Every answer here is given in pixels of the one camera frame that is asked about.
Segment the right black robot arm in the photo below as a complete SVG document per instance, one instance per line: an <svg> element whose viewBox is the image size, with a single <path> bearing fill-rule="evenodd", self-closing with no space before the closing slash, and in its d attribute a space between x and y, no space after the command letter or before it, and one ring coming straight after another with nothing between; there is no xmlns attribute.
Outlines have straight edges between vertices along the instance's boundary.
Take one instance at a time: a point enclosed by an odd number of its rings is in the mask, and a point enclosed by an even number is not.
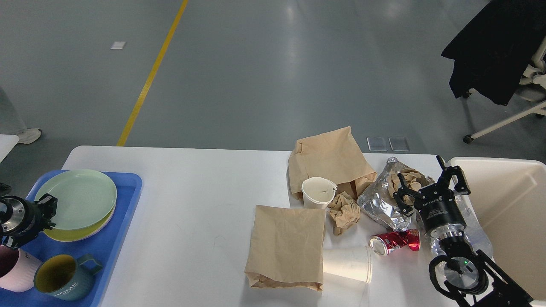
<svg viewBox="0 0 546 307"><path fill-rule="evenodd" d="M466 221L456 204L456 196L469 195L463 170L437 161L442 173L436 183L414 191L397 173L400 188L394 192L402 214L417 211L427 235L439 241L443 254L429 263L429 276L435 289L445 297L468 307L467 295L476 297L476 307L529 307L532 297L506 274L481 249L474 249L465 239ZM485 294L489 285L493 290Z"/></svg>

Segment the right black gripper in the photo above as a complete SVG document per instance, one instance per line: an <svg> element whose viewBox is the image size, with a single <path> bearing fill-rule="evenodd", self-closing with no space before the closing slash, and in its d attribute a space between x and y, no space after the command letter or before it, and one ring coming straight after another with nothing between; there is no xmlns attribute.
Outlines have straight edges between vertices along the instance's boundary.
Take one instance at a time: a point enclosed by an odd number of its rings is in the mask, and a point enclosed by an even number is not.
<svg viewBox="0 0 546 307"><path fill-rule="evenodd" d="M460 166L446 166L440 155L436 155L436 159L442 168L436 187L422 188L418 197L418 192L406 185L402 173L397 173L400 188L394 192L393 198L404 216L410 217L414 208L419 212L427 235L442 237L445 233L466 229L467 224L455 196L469 195L471 191ZM414 208L405 202L404 196L415 200Z"/></svg>

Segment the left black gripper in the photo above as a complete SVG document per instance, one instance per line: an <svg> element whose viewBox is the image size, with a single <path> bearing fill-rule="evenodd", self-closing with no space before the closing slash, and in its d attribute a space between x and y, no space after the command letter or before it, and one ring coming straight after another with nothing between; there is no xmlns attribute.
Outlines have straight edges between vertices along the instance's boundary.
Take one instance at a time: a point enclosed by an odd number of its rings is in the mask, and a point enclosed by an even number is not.
<svg viewBox="0 0 546 307"><path fill-rule="evenodd" d="M56 215L58 199L50 194L43 194L35 203L15 196L1 198L1 243L10 249L19 249L33 241L39 233L38 226L52 229L56 223L52 218Z"/></svg>

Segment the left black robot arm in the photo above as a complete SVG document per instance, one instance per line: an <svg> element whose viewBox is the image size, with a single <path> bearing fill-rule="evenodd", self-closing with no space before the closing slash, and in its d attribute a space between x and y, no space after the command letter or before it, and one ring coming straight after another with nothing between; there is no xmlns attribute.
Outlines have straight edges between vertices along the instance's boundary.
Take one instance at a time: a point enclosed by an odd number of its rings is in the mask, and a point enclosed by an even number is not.
<svg viewBox="0 0 546 307"><path fill-rule="evenodd" d="M44 194L37 201L8 195L11 186L0 184L0 237L3 246L19 249L36 239L45 229L56 226L51 220L56 214L57 198Z"/></svg>

